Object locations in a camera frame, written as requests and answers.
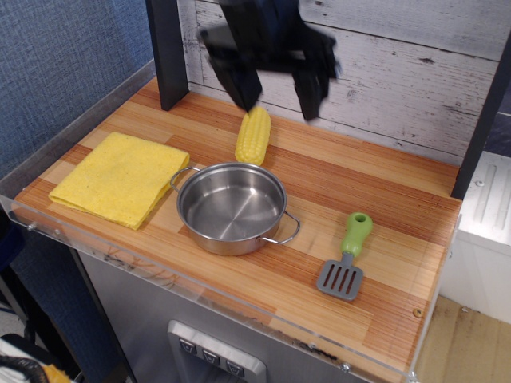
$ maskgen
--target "pot handle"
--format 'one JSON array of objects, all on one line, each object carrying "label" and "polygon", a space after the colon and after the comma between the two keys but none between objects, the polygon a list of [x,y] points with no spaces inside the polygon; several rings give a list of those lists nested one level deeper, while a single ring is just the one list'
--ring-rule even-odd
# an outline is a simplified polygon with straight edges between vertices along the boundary
[{"label": "pot handle", "polygon": [[172,176],[172,178],[170,179],[170,186],[172,187],[172,189],[174,189],[176,192],[179,193],[179,189],[177,188],[177,186],[174,184],[174,181],[176,180],[176,178],[178,177],[179,174],[181,174],[182,172],[185,172],[187,170],[197,170],[198,172],[200,172],[200,169],[199,168],[195,168],[193,166],[188,166],[186,168],[182,168],[181,170],[177,171],[174,176]]},{"label": "pot handle", "polygon": [[275,243],[277,245],[284,245],[285,243],[288,243],[289,241],[291,241],[294,237],[296,237],[296,235],[298,234],[298,232],[300,231],[300,220],[298,218],[296,218],[295,216],[291,215],[290,213],[288,213],[287,211],[284,211],[285,214],[289,215],[291,218],[293,218],[295,221],[296,221],[296,230],[295,232],[291,235],[291,237],[289,237],[288,239],[285,239],[284,241],[277,241],[276,239],[273,239],[273,238],[266,238],[266,237],[261,237],[261,239],[264,239],[265,241],[268,241],[268,242],[271,242],[271,243]]}]

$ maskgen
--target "stainless steel pot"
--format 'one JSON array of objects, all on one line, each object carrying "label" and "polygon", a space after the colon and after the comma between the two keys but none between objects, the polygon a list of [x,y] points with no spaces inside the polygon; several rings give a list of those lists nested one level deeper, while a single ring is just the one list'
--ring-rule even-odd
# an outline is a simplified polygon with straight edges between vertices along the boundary
[{"label": "stainless steel pot", "polygon": [[[178,189],[182,172],[197,171]],[[286,211],[287,196],[279,179],[268,170],[239,162],[204,169],[179,170],[170,180],[176,190],[177,211],[199,246],[220,255],[241,255],[266,242],[282,245],[299,232],[300,221]],[[296,221],[293,235],[284,241],[272,237],[283,215]]]}]

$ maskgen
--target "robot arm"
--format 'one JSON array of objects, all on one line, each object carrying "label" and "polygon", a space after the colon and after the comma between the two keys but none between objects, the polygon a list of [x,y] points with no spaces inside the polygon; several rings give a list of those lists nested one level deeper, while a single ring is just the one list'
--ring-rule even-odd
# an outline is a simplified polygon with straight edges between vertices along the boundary
[{"label": "robot arm", "polygon": [[220,83],[240,108],[257,102],[257,70],[290,73],[303,118],[319,116],[330,78],[339,64],[335,39],[313,30],[299,14],[298,0],[219,0],[227,25],[200,31]]}]

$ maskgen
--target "green spatula handle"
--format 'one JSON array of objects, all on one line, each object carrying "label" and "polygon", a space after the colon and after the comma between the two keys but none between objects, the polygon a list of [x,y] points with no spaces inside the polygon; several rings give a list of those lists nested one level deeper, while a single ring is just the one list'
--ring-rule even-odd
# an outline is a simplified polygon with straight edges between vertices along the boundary
[{"label": "green spatula handle", "polygon": [[373,220],[364,213],[352,213],[348,217],[346,236],[341,242],[341,251],[354,257],[362,251],[364,240],[373,230]]}]

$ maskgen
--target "corn cob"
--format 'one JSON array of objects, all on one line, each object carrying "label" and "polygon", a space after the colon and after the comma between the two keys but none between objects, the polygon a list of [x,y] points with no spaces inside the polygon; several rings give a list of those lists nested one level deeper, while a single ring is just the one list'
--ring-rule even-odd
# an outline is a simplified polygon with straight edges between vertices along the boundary
[{"label": "corn cob", "polygon": [[239,162],[261,165],[270,140],[270,115],[264,108],[256,106],[241,122],[235,156]]}]

